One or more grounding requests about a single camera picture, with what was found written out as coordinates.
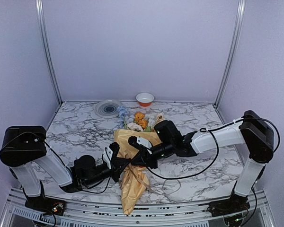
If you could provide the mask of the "pink fake flower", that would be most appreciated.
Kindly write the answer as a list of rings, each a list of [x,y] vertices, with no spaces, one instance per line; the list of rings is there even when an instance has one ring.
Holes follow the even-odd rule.
[[[127,128],[131,131],[139,131],[139,132],[142,132],[144,131],[144,129],[142,128],[142,126],[134,123],[134,122],[131,122],[129,124],[127,124]]]
[[[159,113],[156,116],[155,125],[165,120],[164,113]]]

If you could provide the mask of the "left aluminium frame post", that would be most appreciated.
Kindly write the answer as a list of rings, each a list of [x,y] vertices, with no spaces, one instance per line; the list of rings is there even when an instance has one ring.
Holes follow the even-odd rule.
[[[50,80],[53,86],[53,90],[56,96],[57,103],[59,105],[62,104],[62,96],[60,93],[60,89],[58,86],[53,61],[50,53],[50,46],[48,41],[48,35],[46,30],[46,23],[45,23],[45,16],[44,16],[44,9],[43,9],[43,1],[42,0],[36,0],[36,10],[37,10],[37,17],[38,17],[38,23],[41,33],[41,40],[43,44],[44,54],[45,54],[45,60],[49,71]]]

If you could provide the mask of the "grey glass plate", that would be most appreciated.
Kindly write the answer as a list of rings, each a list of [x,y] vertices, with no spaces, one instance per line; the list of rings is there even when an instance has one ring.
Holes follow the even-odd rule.
[[[121,106],[122,102],[118,100],[104,100],[94,106],[94,111],[98,117],[111,119],[119,115],[118,108]]]

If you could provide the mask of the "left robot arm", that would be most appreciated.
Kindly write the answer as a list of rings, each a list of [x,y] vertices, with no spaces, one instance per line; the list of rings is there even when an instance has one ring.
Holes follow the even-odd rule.
[[[32,198],[39,210],[50,207],[50,199],[44,195],[42,182],[37,178],[32,164],[40,166],[56,184],[67,193],[92,189],[105,179],[118,182],[121,173],[130,164],[129,158],[118,157],[116,142],[106,147],[103,163],[96,164],[91,155],[83,155],[72,167],[62,161],[46,142],[46,130],[42,126],[11,126],[4,134],[0,160],[8,166],[21,183],[24,193]]]

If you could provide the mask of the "aluminium frame post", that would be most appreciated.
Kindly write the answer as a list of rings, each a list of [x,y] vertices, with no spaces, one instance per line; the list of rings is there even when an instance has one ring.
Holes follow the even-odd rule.
[[[243,24],[243,18],[244,18],[244,13],[245,13],[245,7],[246,7],[246,1],[245,0],[239,0],[238,1],[238,7],[237,7],[237,14],[235,18],[235,24],[234,24],[234,30],[233,30],[233,35],[231,39],[231,45],[229,49],[229,54],[227,57],[226,65],[223,71],[223,76],[222,80],[219,86],[219,90],[217,93],[217,97],[215,99],[214,105],[216,108],[218,108],[222,102],[223,95],[225,93],[226,87],[228,80],[231,75],[231,69],[235,57],[236,50],[239,45],[240,41],[240,34],[242,30],[242,24]]]
[[[43,1],[42,0],[36,0],[36,10],[37,10],[37,17],[38,17],[38,23],[41,33],[41,40],[43,44],[44,54],[45,54],[45,60],[49,71],[50,80],[53,86],[53,90],[56,96],[57,103],[59,105],[62,104],[62,96],[60,93],[60,89],[58,86],[53,61],[50,53],[50,46],[48,41],[48,35],[46,30],[46,23],[45,23],[45,16],[44,16],[44,9],[43,9]]]

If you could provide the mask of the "right aluminium frame post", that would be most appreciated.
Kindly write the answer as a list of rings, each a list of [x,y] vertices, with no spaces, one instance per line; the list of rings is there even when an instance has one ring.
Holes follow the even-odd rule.
[[[233,35],[231,39],[231,45],[229,49],[229,54],[227,57],[226,65],[223,71],[223,76],[222,80],[219,86],[219,90],[217,93],[217,97],[215,99],[214,105],[216,108],[218,108],[222,102],[223,95],[225,93],[226,87],[228,80],[231,75],[231,69],[235,57],[236,50],[239,45],[240,41],[240,34],[242,30],[242,24],[243,24],[243,18],[244,18],[244,13],[245,13],[245,7],[246,7],[246,1],[245,0],[239,0],[238,1],[238,7],[237,7],[237,14],[235,18],[235,24],[234,24],[234,30],[233,30]]]

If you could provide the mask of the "orange wrapping paper sheet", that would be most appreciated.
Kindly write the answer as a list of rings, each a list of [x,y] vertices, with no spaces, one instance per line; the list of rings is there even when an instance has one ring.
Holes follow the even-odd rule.
[[[118,157],[133,158],[138,150],[128,144],[130,136],[142,137],[151,142],[152,145],[161,143],[158,135],[154,132],[137,132],[125,129],[118,129],[114,132],[114,141],[120,146]],[[129,165],[123,171],[123,177],[120,182],[121,203],[123,213],[130,215],[133,209],[143,195],[144,191],[149,188],[149,179],[144,173],[144,166]]]

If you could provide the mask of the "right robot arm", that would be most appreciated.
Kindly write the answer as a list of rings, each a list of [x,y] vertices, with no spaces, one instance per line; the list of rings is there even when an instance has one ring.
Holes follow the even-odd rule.
[[[164,120],[155,126],[155,132],[161,141],[155,146],[143,137],[131,136],[128,139],[129,145],[138,150],[132,165],[142,165],[151,170],[158,167],[159,159],[172,155],[195,157],[212,149],[219,151],[238,144],[247,146],[249,157],[234,185],[232,196],[225,201],[225,208],[230,212],[243,205],[243,198],[248,196],[265,166],[272,160],[281,140],[277,127],[252,110],[216,129],[202,128],[182,135],[172,121]]]

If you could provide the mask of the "orange fake flower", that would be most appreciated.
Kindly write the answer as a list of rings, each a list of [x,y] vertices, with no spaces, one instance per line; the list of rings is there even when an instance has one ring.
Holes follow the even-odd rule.
[[[133,122],[140,125],[143,129],[148,125],[148,120],[145,119],[145,114],[142,112],[135,113]]]

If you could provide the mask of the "red and white bowl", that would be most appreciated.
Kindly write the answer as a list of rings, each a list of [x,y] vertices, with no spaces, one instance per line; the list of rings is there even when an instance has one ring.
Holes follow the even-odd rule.
[[[154,96],[150,93],[139,93],[136,96],[138,104],[142,107],[148,107],[154,101]]]

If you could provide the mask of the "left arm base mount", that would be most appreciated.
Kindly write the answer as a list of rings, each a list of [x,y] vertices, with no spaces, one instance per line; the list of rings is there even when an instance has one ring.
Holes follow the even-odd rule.
[[[42,182],[40,182],[40,185],[41,193],[37,197],[28,197],[25,192],[25,189],[22,189],[26,197],[25,207],[33,210],[43,211],[48,214],[62,216],[65,211],[66,202],[63,200],[46,197]]]

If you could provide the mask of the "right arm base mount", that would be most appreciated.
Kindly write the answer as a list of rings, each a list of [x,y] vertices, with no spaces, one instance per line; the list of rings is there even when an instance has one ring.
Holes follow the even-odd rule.
[[[248,197],[235,194],[233,188],[228,199],[210,202],[207,211],[211,213],[212,217],[217,217],[248,210],[249,208]]]

